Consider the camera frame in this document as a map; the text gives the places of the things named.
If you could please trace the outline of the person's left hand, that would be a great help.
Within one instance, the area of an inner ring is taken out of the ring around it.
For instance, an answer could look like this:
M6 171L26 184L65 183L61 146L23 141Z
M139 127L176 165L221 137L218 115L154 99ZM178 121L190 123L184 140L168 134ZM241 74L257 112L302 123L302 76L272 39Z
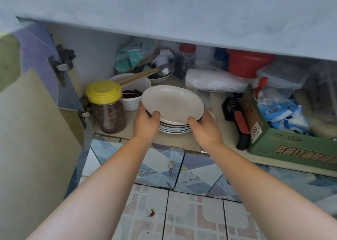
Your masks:
M142 102L139 102L138 111L133 123L132 139L151 144L159 132L159 126L151 124L151 116L147 113Z

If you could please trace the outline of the person's right hand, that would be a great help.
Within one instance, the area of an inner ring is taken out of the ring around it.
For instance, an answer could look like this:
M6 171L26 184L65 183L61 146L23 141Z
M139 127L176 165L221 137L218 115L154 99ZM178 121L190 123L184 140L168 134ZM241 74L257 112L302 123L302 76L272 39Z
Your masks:
M193 135L197 143L203 150L210 153L213 150L224 146L221 131L212 117L212 115L205 110L200 122L201 128L192 128Z

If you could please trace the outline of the white dark-rimmed plate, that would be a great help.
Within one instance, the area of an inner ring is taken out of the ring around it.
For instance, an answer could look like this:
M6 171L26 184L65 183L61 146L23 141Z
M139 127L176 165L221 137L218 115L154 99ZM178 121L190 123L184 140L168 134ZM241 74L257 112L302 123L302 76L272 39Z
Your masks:
M159 111L161 122L171 125L186 125L189 117L200 120L205 110L204 102L196 93L171 85L147 89L141 101L148 113Z

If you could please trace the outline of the person's right forearm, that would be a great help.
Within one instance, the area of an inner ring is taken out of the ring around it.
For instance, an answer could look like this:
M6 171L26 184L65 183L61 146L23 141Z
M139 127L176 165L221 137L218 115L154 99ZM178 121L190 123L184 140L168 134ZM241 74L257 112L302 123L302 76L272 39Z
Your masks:
M201 147L212 157L269 240L337 240L337 220L223 143Z

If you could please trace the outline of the person's left forearm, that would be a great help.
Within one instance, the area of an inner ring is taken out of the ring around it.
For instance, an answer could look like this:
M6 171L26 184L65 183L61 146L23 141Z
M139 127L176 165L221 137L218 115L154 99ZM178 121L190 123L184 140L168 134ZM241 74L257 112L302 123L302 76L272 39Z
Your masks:
M154 137L128 140L82 182L27 240L112 240Z

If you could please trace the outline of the stack of striped white dishes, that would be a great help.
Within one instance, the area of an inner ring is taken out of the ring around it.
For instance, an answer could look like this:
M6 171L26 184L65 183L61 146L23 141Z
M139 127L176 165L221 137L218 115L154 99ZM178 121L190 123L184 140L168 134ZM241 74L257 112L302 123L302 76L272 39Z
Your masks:
M158 110L161 113L160 127L162 132L181 134L191 131L191 126L188 124L187 119L194 117L198 122L203 116L201 110Z

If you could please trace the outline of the white bowl with chili paste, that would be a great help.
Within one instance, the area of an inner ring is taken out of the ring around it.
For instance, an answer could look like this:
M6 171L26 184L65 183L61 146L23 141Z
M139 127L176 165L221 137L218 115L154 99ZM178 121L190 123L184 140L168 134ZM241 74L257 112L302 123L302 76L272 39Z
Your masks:
M137 110L142 94L151 87L152 84L148 78L140 79L137 82L122 87L124 109L126 111Z

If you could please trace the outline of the clear plastic bag roll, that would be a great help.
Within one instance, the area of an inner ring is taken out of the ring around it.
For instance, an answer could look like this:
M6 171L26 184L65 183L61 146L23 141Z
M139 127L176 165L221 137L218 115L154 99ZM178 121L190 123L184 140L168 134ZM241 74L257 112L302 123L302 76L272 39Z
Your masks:
M188 88L218 93L243 93L255 78L241 78L226 71L213 69L187 70L185 85Z

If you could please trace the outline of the wooden chopsticks bundle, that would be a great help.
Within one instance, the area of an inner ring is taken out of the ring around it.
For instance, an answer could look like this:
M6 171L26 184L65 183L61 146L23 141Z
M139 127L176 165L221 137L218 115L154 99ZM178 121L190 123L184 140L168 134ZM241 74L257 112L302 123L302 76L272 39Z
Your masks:
M162 71L162 68L157 67L157 68L154 68L152 70L147 70L147 71L144 71L144 72L134 74L132 76L127 76L127 77L115 80L114 82L116 82L117 84L119 84L121 86L121 88L123 88L125 86L128 86L132 83L135 83L135 82L137 82L137 81L139 81L143 78L146 78L146 77L148 77L150 75L153 75L153 74L155 74L157 72L160 72L160 71Z

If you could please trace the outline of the metal bowl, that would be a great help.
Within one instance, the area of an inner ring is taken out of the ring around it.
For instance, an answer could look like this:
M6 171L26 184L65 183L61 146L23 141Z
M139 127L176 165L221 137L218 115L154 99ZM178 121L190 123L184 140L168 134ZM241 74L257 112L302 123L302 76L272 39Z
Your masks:
M169 63L161 65L160 68L161 68L161 71L148 76L148 78L150 80L156 80L156 79L169 76L175 71L175 60L169 59Z

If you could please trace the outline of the red black knife sharpener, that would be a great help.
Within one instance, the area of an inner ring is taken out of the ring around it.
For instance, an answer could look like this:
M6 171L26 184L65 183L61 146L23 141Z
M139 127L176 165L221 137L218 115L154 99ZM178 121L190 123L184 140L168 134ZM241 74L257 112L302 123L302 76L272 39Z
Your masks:
M226 97L221 108L225 120L235 123L239 135L236 148L242 151L245 150L249 145L251 135L237 99L234 96Z

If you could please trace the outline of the yellow-lidded spice jar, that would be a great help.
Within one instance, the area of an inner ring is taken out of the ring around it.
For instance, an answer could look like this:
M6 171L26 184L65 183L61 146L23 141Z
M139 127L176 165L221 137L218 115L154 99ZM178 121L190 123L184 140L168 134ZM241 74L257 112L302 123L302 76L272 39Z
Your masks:
M114 134L125 129L127 118L120 84L110 80L93 82L87 85L86 96L103 132Z

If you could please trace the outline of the red-lidded clear jar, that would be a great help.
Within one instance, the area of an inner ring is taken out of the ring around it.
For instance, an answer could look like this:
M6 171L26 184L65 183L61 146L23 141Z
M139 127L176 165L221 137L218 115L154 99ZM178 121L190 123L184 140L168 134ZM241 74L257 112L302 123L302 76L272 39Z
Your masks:
M179 51L175 56L174 74L182 80L185 80L189 68L193 68L196 61L196 45L190 43L181 43Z

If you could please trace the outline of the white plastic cup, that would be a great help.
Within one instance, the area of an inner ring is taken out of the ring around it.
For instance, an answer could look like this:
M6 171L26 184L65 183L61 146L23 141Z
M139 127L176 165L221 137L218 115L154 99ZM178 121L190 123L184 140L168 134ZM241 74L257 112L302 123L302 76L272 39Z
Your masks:
M156 67L168 64L170 60L174 59L174 55L169 49L160 50L159 55L151 62L151 65Z

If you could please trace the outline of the teal plastic bag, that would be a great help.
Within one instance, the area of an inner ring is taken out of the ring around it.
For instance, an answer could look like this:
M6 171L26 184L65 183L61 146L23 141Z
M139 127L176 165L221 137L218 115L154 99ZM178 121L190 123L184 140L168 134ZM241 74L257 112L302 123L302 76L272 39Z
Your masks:
M152 56L160 46L157 39L133 37L126 47L116 55L115 69L118 73L126 73L135 69L139 63Z

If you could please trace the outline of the clear plastic container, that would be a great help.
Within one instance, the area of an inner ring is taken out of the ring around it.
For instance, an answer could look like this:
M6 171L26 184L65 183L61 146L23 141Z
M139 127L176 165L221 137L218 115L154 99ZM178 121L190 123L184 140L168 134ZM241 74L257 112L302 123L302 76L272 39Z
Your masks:
M196 69L207 69L211 67L211 60L214 57L214 47L196 46Z

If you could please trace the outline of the small metal door hinge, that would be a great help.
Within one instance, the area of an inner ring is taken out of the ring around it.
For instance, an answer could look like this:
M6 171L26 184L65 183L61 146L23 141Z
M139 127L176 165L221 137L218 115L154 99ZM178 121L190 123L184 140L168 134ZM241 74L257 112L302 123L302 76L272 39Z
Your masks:
M90 119L90 113L87 112L87 111L78 110L77 111L77 117L79 118L83 129L86 130L86 128L87 128L86 119Z

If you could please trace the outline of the red bag clip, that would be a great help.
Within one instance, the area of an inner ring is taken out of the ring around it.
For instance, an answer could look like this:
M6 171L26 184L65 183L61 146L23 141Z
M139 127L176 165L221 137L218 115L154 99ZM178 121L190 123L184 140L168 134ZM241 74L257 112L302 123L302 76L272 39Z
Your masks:
M257 87L257 97L259 96L260 91L267 85L268 78L267 77L262 77L259 81L258 87Z

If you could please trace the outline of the red plastic bucket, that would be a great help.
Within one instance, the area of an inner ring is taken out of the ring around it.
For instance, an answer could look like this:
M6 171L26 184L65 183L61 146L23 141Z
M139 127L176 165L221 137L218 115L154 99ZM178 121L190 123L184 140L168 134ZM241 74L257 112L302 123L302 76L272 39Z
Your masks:
M274 55L227 49L229 55L227 71L241 78L254 79L257 71L274 60Z

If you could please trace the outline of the green cardboard box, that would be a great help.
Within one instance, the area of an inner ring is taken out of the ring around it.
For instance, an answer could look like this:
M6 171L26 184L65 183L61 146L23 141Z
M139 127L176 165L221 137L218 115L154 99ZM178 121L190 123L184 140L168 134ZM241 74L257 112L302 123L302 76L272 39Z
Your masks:
M239 105L251 134L247 152L277 160L276 166L292 163L291 170L337 178L337 141L271 128L258 109L251 85Z

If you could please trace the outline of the pile of blue white packets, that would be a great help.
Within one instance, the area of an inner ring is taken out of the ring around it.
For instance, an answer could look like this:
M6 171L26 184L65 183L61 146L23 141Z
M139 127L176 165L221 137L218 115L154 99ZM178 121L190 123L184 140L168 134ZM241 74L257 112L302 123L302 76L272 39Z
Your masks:
M303 115L302 106L298 105L294 99L286 99L277 89L268 87L259 91L257 106L271 128L314 136Z

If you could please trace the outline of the clear plastic lidded box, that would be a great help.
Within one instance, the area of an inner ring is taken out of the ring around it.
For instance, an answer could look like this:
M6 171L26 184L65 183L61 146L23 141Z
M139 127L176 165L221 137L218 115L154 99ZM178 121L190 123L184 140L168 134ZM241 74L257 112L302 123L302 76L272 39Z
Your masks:
M278 89L301 89L309 77L309 72L293 64L273 61L259 69L257 78L266 77L267 85Z

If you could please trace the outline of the large metal door hinge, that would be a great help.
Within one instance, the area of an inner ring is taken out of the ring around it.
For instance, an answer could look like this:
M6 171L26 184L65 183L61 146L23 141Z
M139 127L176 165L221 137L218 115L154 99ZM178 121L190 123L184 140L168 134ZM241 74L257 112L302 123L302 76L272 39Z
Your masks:
M64 88L66 86L65 72L73 69L73 60L76 58L74 50L66 49L62 44L56 45L56 50L58 53L58 58L55 59L53 55L48 57L48 62L53 69L59 83Z

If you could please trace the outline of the beige cabinet door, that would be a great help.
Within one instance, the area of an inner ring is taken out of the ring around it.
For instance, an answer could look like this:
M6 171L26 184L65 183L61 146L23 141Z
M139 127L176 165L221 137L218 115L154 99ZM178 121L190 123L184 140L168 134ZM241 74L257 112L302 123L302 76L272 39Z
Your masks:
M0 240L25 240L63 201L84 146L34 69L0 93Z

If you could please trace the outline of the translucent white bag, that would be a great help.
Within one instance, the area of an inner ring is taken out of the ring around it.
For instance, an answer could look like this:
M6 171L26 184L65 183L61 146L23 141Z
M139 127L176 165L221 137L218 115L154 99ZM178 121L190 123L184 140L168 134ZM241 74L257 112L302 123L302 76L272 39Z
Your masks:
M316 137L337 142L337 117L325 110L315 108L311 97L303 90L295 91L293 96L302 106L302 113L308 122L309 130Z

